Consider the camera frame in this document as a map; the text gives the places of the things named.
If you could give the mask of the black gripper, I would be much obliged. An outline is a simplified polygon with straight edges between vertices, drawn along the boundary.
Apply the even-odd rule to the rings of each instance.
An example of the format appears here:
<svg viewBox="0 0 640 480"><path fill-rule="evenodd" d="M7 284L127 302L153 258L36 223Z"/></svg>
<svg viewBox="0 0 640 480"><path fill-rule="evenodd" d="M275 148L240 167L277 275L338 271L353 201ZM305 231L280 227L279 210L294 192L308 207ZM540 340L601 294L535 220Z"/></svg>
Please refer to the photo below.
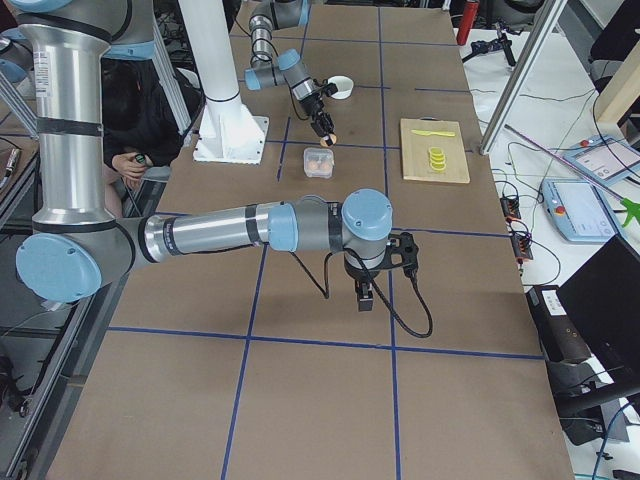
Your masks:
<svg viewBox="0 0 640 480"><path fill-rule="evenodd" d="M381 253L373 258L363 258L353 249L344 250L344 268L354 279L359 312L372 310L374 293L370 283L382 270L388 269L389 255Z"/></svg>
<svg viewBox="0 0 640 480"><path fill-rule="evenodd" d="M324 110L325 105L320 93L312 93L299 101L306 115L311 119L312 128L316 135L324 138L326 134L334 132L331 116Z"/></svg>

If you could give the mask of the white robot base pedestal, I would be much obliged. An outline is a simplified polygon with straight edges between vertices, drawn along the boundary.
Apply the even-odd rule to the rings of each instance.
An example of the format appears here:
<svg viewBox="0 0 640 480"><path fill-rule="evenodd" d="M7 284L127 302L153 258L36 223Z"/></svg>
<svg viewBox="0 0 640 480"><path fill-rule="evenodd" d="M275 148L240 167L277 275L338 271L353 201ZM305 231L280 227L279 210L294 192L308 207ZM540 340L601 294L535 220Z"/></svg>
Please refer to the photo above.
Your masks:
<svg viewBox="0 0 640 480"><path fill-rule="evenodd" d="M179 7L205 96L194 159L259 164L268 119L241 99L223 3L183 0Z"/></svg>

